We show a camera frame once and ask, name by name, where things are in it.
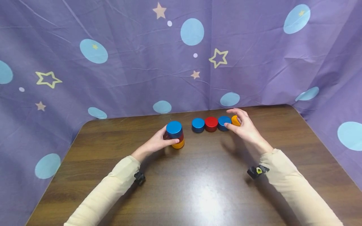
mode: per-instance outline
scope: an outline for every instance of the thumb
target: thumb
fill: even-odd
[[[224,123],[224,126],[225,126],[228,130],[233,131],[234,133],[236,133],[236,130],[237,130],[238,128],[240,128],[240,126],[236,126],[236,125],[233,125],[233,124],[230,124],[230,123]]]
[[[170,145],[173,145],[173,144],[177,144],[179,143],[180,140],[179,139],[171,139],[171,140],[164,140],[164,146],[170,146]]]

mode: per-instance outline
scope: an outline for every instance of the table surface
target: table surface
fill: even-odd
[[[361,225],[361,191],[292,107],[244,110],[345,226]],[[182,123],[185,146],[167,147],[149,157],[141,166],[146,182],[134,184],[99,225],[299,225],[266,177],[249,179],[246,170],[255,156],[231,131],[191,131],[192,119],[221,115],[225,110],[86,123],[27,225],[62,225],[119,160],[172,120]]]

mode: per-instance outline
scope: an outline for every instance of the stacked blocks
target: stacked blocks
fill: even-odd
[[[182,131],[181,123],[178,121],[171,121],[167,124],[166,131],[168,138],[180,140],[179,143],[172,145],[173,148],[180,149],[185,145],[184,132]]]
[[[192,120],[192,131],[195,133],[202,133],[205,129],[205,121],[201,118]]]
[[[240,122],[237,120],[237,115],[231,117],[231,123],[236,126],[241,126]]]
[[[218,128],[218,120],[215,117],[207,117],[205,119],[205,130],[208,132],[215,132]]]
[[[231,123],[231,119],[228,116],[220,116],[218,119],[218,128],[221,131],[228,131],[224,126],[225,123]]]

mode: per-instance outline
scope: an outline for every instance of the purple fabric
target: purple fabric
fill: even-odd
[[[159,3],[0,3],[0,225],[95,118],[290,104],[362,187],[360,1]]]

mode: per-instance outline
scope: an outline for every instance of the left hand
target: left hand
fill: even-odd
[[[179,139],[164,140],[163,135],[166,133],[166,126],[157,131],[151,139],[139,147],[131,154],[139,162],[142,162],[147,156],[167,146],[177,144]]]

